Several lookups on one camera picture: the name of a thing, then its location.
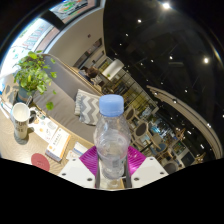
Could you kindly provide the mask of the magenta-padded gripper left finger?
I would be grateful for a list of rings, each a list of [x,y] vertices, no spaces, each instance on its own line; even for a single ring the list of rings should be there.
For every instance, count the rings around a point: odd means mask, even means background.
[[[98,188],[100,168],[96,147],[93,146],[79,158],[70,160],[58,176],[84,188]]]

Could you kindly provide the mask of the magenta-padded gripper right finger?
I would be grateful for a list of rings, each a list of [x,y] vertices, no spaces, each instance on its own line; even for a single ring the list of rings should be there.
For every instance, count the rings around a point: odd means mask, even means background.
[[[132,146],[128,147],[126,162],[128,188],[140,188],[167,175],[168,173],[155,157],[146,157]]]

